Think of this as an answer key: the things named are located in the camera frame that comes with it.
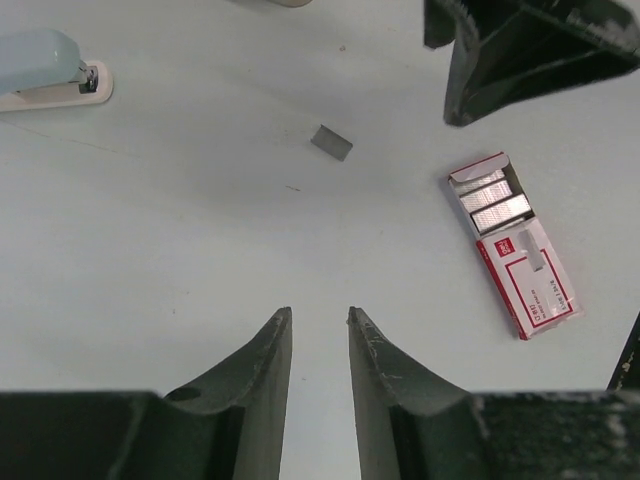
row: open box of staples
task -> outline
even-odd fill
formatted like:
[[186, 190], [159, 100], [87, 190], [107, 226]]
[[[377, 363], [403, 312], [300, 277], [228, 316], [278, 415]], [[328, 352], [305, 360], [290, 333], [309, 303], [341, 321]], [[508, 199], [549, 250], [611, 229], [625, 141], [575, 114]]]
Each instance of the open box of staples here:
[[506, 154], [452, 172], [449, 183], [521, 339], [582, 313]]

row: white table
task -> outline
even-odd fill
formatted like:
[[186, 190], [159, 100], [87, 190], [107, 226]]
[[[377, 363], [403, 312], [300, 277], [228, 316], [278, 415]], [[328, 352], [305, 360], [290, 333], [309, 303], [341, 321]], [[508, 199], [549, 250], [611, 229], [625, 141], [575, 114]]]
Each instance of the white table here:
[[[166, 393], [290, 305], [281, 478], [314, 480], [358, 477], [350, 305], [466, 389], [606, 386], [640, 309], [640, 74], [454, 129], [419, 2], [5, 0], [0, 32], [37, 26], [116, 89], [0, 118], [1, 388]], [[530, 342], [444, 192], [499, 150], [587, 312]]]

